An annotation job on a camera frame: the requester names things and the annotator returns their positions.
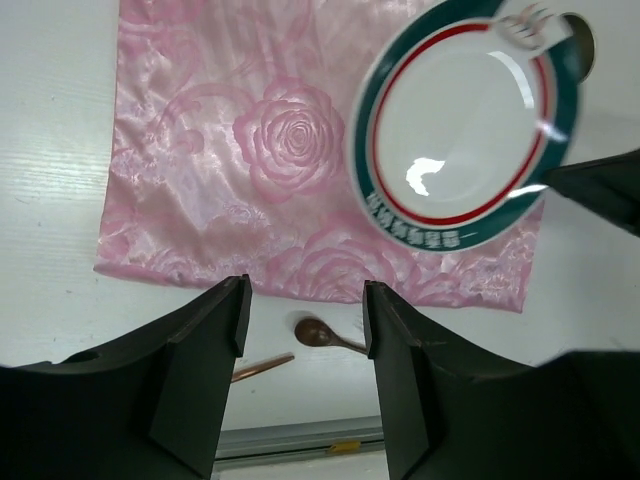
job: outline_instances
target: pink fabric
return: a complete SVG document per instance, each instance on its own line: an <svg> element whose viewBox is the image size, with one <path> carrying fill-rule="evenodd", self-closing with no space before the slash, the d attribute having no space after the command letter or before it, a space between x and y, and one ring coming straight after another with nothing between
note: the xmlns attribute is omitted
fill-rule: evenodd
<svg viewBox="0 0 640 480"><path fill-rule="evenodd" d="M429 0L122 0L96 270L360 301L521 311L541 209L473 251L418 253L360 211L343 141L358 85Z"/></svg>

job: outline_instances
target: plate rim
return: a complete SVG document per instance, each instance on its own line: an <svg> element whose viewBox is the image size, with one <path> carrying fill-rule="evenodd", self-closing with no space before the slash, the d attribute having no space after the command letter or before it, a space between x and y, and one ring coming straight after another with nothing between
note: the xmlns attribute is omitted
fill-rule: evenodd
<svg viewBox="0 0 640 480"><path fill-rule="evenodd" d="M504 234L505 232L509 231L511 228L513 228L520 220L522 220L522 218L524 218L525 216L527 216L531 211L533 211L535 208L537 208L537 206L539 205L540 201L542 200L541 198L541 192L532 192L530 194L527 195L523 195L524 197L527 197L527 203L528 205L526 206L517 206L517 204L519 202L514 201L516 200L515 198L513 199L507 199L503 202L498 202L498 204L493 208L490 209L489 212L471 219L468 223L456 223L452 226L433 226L433 225L424 225L424 224L418 224L417 222L413 222L411 219L407 219L401 212L398 212L392 205L389 205L389 202L384 198L383 194L380 194L380 189L377 185L375 185L373 179L371 181L371 183L373 184L373 190L371 192L371 194L369 195L369 197L371 196L376 196L377 199L382 203L382 206L386 207L387 209L389 209L394 218L395 219L399 219L402 222L404 222L405 226L408 227L410 230L418 230L422 232L422 235L424 235L425 233L429 233L429 232L440 232L443 233L447 230L459 230L460 227L469 227L469 226L473 226L475 224L477 224L478 222L482 222L484 221L485 223L487 222L486 218L492 216L493 214L499 212L502 208L505 207L505 205L510 204L510 208L514 211L516 211L516 215L515 215L515 219L513 219L512 221L508 221L507 224L503 227L499 227L498 230L495 233L491 233L489 234L485 239L478 241L478 242L473 242L467 246L462 246L461 243L458 243L458 245L456 246L443 246L442 244L437 246L437 247L429 247L427 245L425 245L425 243L420 242L419 244L415 244L415 243L410 243L409 241L405 241L401 238L398 238L397 236L393 235L390 231L390 226L384 227L382 225L380 225L378 223L378 221L376 221L376 215L378 210L376 209L374 212L372 212L369 208L369 197L365 198L365 193L363 192L361 185L360 185L360 179L359 179L359 175L357 172L357 163L358 163L358 153L356 152L356 149L358 148L358 143L362 143L362 142L357 142L358 140L358 127L359 127L359 119L362 117L362 110L364 109L363 105L365 105L365 95L367 94L367 92L370 89L372 80L374 78L374 75L376 75L379 70L381 69L381 64L382 61L384 60L384 58L389 54L389 51L391 50L391 48L394 46L394 44L398 41L398 39L405 34L412 26L415 26L415 24L417 23L421 23L424 22L425 17L427 16L431 16L435 13L437 13L437 10L446 6L448 3L453 3L452 0L443 0L440 1L438 3L436 3L435 5L432 5L430 8L428 8L426 11L422 12L421 14L419 14L417 17L413 18L411 21L409 21L396 35L394 35L389 41L386 42L385 46L381 49L380 53L376 56L375 60L372 62L372 64L369 66L369 68L367 69L366 75L363 79L363 81L361 82L361 84L358 87L358 90L356 92L356 96L355 101L354 101L354 107L352 108L351 111L351 116L350 116L350 120L349 120L349 135L348 135L348 139L347 142L345 142L345 146L347 148L347 163L348 163L348 170L349 170L349 176L350 176L350 181L351 181L351 185L352 188L354 188L354 193L356 194L357 197L357 201L359 203L359 205L361 206L362 210L363 210L363 214L367 217L367 220L374 226L374 228L378 231L381 231L383 233L383 235L391 240L393 240L394 242L403 245L407 248L411 248L414 250L419 250L419 251L424 251L424 252L432 252L432 253L440 253L440 254L446 254L446 253L452 253L452 252L460 252L460 251L464 251L464 250L469 250L472 248L476 248L479 247L480 245L489 242L497 237L499 237L500 235ZM379 90L377 92L375 92L375 98L374 101L372 102L372 104L375 104L375 102L378 100L380 91L384 90L385 85L387 84L388 78L390 77L391 73L394 71L394 69L397 67L397 65L402 62L403 60L405 60L407 58L408 55L411 54L411 52L413 52L416 48L418 48L419 45L422 45L423 43L425 43L429 38L437 35L439 32L443 31L443 30L448 30L451 29L452 27L456 26L456 25L462 25L462 24L468 24L468 23L487 23L490 26L495 23L496 18L495 15L492 17L487 17L487 16L478 16L478 15L469 15L469 11L473 12L474 8L473 7L467 7L466 12L462 11L461 13L457 14L457 18L455 21L449 21L448 23L445 23L444 25L442 25L441 27L435 29L435 30L429 30L426 34L423 34L420 39L417 42L414 42L409 49L405 50L402 55L400 56L400 58L398 59L394 59L395 61L393 62L393 64L391 65L391 67L387 67L387 72L385 73L385 79L382 83L382 86L379 88ZM570 48L568 50L568 52L566 52L565 54L571 55L572 58L573 57L577 57L577 52L576 52L576 47L573 44L573 38L572 37L568 37L566 39L564 39L562 42L560 42L558 45L563 45L565 44L565 48L566 45L569 45ZM551 117L550 119L550 123L552 123L553 125L555 125L557 123L557 119L559 117L558 115L558 111L560 108L562 108L563 110L567 110L568 107L566 106L561 106L561 102L559 101L559 95L558 95L558 79L557 79L557 73L558 73L558 69L556 68L556 65L554 65L554 62L552 61L553 59L550 58L550 55L548 53L548 51L544 51L541 52L536 58L544 58L547 63L548 63L548 68L549 68L549 74L551 76L551 78L549 79L550 82L552 83L552 87L553 87L553 96L555 97L555 104L552 106L552 111L549 113L549 117ZM578 123L579 120L579 110L580 110L580 92L579 92L579 85L578 85L578 77L576 74L574 74L573 72L573 68L571 68L571 66L568 65L564 65L565 67L565 72L569 74L570 78L570 86L574 89L575 91L575 98L574 98L574 102L573 102L573 109L572 112L571 111L567 111L567 113L569 113L569 124L570 124L570 128L568 129L566 133L566 140L564 142L562 142L562 144L564 145L564 149L561 152L560 158L557 161L558 165L561 165L562 162L564 161L564 159L566 159L566 156L569 152L569 148L572 144L572 141L574 139L574 135L573 132L575 131L575 127L576 124ZM369 115L367 116L366 119L366 131L367 131L367 135L365 136L365 138L369 137L369 129L371 127L371 112L373 112L375 110L374 107L371 107ZM524 174L524 176L521 178L521 181L519 184L517 185L526 185L529 180L531 180L531 178L534 176L536 168L540 166L541 161L542 161L542 157L544 156L544 154L547 152L548 148L549 148L549 142L547 141L548 139L546 138L546 135L542 136L543 141L545 142L545 145L542 149L538 149L541 151L538 159L536 162L534 162L530 168L528 169L528 171ZM367 154L365 155L365 167L367 168L367 170L369 169L368 164L369 162L369 158L370 155ZM460 238L466 238L472 235L475 235L479 232L475 232L471 235L464 235L461 236Z"/></svg>

